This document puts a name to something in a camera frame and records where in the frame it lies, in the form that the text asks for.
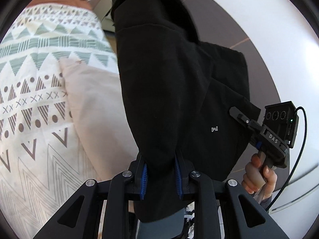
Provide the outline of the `person right hand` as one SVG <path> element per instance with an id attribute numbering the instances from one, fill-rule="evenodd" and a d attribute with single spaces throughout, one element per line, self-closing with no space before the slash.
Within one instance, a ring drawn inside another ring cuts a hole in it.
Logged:
<path id="1" fill-rule="evenodd" d="M 262 173 L 262 161 L 258 154 L 251 157 L 251 161 L 245 166 L 245 174 L 243 175 L 242 187 L 250 194 L 259 191 L 264 187 L 263 199 L 272 196 L 277 183 L 277 175 L 275 171 L 268 166 L 264 166 Z"/>

